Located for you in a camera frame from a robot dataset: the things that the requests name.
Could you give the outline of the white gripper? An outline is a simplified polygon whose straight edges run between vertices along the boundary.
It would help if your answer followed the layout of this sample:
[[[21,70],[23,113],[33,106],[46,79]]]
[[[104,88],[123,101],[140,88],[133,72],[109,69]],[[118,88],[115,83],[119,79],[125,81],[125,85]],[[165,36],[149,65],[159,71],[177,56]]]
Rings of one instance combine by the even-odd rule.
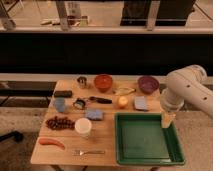
[[[161,108],[165,111],[161,115],[161,127],[168,128],[176,117],[176,114],[172,112],[179,111],[183,106],[183,103],[172,104],[168,102],[165,98],[161,98],[160,105]]]

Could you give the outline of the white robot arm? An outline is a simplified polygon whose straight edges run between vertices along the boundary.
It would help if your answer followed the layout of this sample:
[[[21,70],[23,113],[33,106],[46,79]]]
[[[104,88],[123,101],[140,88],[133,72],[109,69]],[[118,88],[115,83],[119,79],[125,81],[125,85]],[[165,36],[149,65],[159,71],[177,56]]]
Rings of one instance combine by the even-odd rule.
[[[213,119],[213,91],[203,82],[207,79],[205,69],[190,65],[170,72],[165,79],[166,88],[160,95],[161,127],[168,128],[187,101]]]

